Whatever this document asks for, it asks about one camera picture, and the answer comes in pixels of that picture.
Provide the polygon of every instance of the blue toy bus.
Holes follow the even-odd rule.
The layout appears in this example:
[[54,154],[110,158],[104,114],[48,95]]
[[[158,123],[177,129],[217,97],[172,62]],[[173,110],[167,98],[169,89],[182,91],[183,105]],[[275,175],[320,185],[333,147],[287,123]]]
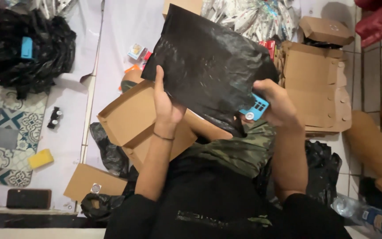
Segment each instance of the blue toy bus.
[[256,99],[256,103],[249,110],[240,110],[247,120],[258,120],[263,115],[263,112],[268,108],[269,103],[256,94],[253,93],[254,98]]

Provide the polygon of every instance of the bottle label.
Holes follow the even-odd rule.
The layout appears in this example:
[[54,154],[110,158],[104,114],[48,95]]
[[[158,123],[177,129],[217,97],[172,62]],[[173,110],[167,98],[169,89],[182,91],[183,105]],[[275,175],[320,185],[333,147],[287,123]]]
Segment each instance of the bottle label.
[[369,208],[363,212],[362,220],[367,228],[382,234],[382,211],[376,208]]

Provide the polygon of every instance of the blue plastic piece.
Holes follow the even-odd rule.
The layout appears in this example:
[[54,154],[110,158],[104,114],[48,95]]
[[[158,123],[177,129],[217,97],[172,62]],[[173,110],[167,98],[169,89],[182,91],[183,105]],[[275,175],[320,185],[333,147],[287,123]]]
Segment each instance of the blue plastic piece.
[[32,38],[23,37],[22,38],[22,55],[24,59],[32,59]]
[[268,101],[263,100],[259,96],[255,95],[253,93],[254,98],[256,98],[256,103],[252,108],[249,110],[240,110],[239,112],[242,113],[247,120],[258,120],[260,117],[262,117],[263,112],[268,108],[269,103]]

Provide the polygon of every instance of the toy bus wheel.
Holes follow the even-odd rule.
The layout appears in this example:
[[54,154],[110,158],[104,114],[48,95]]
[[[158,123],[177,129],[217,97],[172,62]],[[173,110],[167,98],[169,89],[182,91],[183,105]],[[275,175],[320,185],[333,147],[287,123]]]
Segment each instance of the toy bus wheel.
[[253,114],[253,112],[248,112],[247,114],[245,114],[245,118],[246,118],[247,120],[252,120],[252,119],[254,119],[254,114]]

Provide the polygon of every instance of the white plastic bags pile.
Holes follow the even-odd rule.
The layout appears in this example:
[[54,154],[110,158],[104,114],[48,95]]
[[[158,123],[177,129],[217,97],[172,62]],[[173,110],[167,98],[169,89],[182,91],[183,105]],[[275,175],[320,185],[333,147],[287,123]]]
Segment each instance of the white plastic bags pile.
[[201,16],[255,42],[291,40],[300,18],[293,0],[204,0]]

